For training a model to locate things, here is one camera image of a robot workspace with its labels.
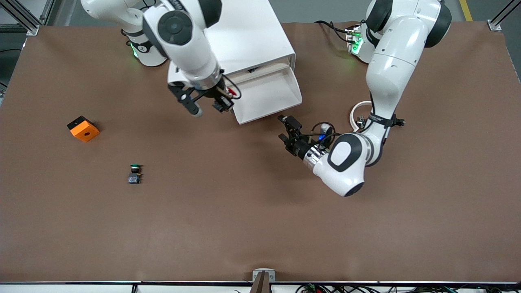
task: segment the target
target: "green light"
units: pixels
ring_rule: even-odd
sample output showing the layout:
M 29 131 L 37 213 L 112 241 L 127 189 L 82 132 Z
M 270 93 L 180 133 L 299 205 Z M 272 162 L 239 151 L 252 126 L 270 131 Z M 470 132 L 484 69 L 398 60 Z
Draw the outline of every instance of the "green light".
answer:
M 135 52 L 135 49 L 134 49 L 134 46 L 132 45 L 132 43 L 130 43 L 130 47 L 132 48 L 132 51 L 134 51 L 134 56 L 137 58 L 138 54 Z
M 359 38 L 354 44 L 353 44 L 353 54 L 358 54 L 360 52 L 360 45 L 364 42 L 364 39 Z

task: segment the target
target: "red component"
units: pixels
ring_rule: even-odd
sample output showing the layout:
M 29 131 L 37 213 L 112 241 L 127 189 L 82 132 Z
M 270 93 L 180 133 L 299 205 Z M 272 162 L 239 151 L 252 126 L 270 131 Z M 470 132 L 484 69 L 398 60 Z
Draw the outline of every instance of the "red component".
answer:
M 231 88 L 226 88 L 233 96 L 236 96 L 237 94 L 235 93 L 235 91 Z

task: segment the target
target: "open drawer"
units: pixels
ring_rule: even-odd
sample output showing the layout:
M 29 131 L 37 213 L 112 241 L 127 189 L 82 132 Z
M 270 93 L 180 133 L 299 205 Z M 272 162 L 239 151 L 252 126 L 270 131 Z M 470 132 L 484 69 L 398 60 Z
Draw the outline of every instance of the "open drawer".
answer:
M 300 105 L 302 95 L 288 58 L 236 72 L 229 78 L 239 87 L 242 97 L 234 100 L 233 111 L 239 124 L 247 123 Z

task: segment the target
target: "round gray joint cover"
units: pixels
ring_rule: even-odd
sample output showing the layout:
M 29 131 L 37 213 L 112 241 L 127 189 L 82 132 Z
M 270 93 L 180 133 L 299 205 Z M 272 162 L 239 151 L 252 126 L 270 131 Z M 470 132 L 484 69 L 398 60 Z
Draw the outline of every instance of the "round gray joint cover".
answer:
M 183 11 L 169 11 L 159 19 L 159 36 L 167 43 L 185 45 L 192 39 L 192 21 Z

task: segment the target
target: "white cable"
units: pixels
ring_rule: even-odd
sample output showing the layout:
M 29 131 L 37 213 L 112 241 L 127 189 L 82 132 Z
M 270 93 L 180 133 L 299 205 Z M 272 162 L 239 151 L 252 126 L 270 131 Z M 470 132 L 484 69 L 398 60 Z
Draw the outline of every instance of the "white cable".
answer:
M 356 124 L 355 118 L 354 118 L 356 108 L 361 107 L 361 106 L 372 106 L 372 105 L 373 105 L 373 103 L 371 101 L 363 101 L 363 102 L 356 104 L 353 107 L 353 109 L 351 110 L 351 114 L 349 114 L 349 122 L 351 123 L 351 127 L 353 127 L 353 132 L 357 132 L 360 129 L 360 127 L 358 127 L 358 125 Z

